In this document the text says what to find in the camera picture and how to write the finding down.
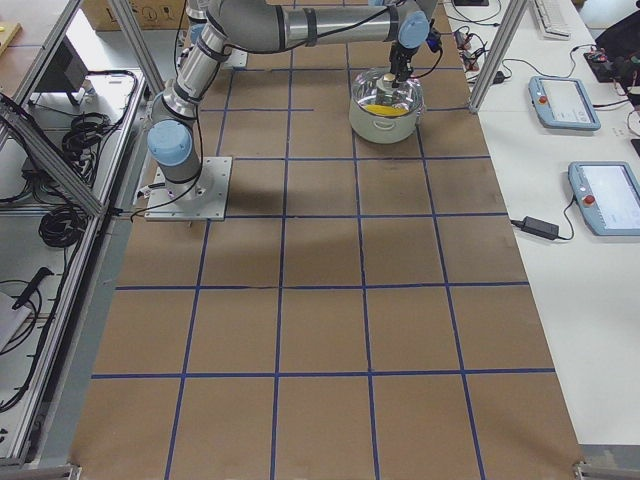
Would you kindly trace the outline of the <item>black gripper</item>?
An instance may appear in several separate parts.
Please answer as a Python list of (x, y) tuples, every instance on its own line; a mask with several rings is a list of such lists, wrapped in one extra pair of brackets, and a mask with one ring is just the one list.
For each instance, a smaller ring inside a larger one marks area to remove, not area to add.
[(411, 60), (414, 56), (414, 49), (402, 45), (400, 42), (393, 42), (389, 54), (390, 74), (393, 80), (403, 83), (408, 78), (408, 71), (411, 70)]

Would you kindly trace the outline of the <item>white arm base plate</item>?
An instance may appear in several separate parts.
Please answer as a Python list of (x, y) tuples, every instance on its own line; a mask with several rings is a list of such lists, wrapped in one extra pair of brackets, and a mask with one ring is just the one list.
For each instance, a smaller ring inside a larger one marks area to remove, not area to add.
[(205, 157), (197, 181), (178, 185), (167, 181), (158, 167), (155, 181), (163, 186), (151, 191), (144, 218), (148, 221), (223, 221), (231, 170), (231, 157)]

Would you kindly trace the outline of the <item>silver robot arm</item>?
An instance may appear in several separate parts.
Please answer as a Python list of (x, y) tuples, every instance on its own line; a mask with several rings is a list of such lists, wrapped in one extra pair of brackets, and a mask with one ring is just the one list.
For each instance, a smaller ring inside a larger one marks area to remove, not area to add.
[(195, 198), (204, 162), (194, 147), (199, 105), (231, 50), (270, 55), (298, 47), (383, 41), (400, 80), (431, 31), (433, 1), (371, 1), (367, 5), (289, 9), (266, 1), (212, 1), (195, 45), (177, 77), (154, 100), (148, 151), (165, 178), (171, 202)]

